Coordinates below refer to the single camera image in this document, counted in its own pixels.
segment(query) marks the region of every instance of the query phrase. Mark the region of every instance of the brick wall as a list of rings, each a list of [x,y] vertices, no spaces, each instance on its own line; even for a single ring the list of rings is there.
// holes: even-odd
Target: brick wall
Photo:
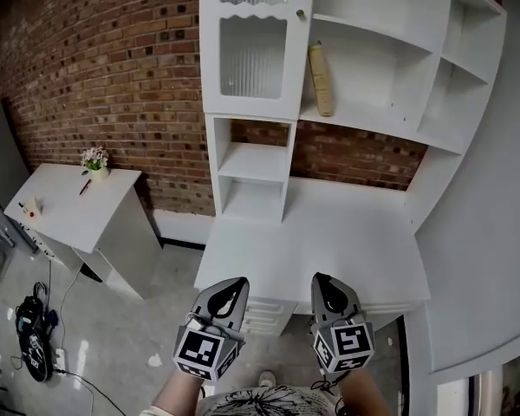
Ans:
[[[0,99],[29,165],[105,145],[147,206],[214,214],[198,0],[0,0]],[[274,124],[236,140],[286,143]],[[299,122],[291,174],[406,189],[425,146]]]
[[[233,120],[231,139],[287,145],[284,124]],[[427,145],[385,134],[299,120],[291,176],[406,190]]]

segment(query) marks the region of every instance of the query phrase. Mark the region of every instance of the gray wall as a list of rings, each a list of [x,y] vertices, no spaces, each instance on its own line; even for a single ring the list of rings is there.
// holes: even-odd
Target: gray wall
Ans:
[[[504,7],[503,59],[486,113],[417,234],[432,292],[432,370],[475,360],[457,377],[514,357],[503,348],[520,336],[520,0]]]

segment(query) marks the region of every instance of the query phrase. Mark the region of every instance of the person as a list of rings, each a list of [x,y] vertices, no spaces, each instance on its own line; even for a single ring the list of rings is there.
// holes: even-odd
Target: person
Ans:
[[[338,382],[342,403],[332,394],[320,389],[277,386],[271,372],[261,374],[258,385],[262,387],[218,394],[198,401],[202,383],[200,378],[176,370],[153,405],[140,416],[391,414],[371,374],[365,368],[350,371]]]

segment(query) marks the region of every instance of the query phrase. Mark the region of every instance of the baseboard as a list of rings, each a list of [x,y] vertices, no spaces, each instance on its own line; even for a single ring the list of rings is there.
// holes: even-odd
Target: baseboard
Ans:
[[[214,219],[211,216],[164,210],[146,212],[158,237],[206,245]]]

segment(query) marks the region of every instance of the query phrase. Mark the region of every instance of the potted plant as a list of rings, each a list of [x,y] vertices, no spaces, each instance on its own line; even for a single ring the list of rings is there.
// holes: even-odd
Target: potted plant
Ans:
[[[81,155],[81,166],[85,166],[90,171],[90,178],[92,180],[104,180],[109,174],[107,158],[108,153],[104,149],[104,146],[93,147],[83,151]]]

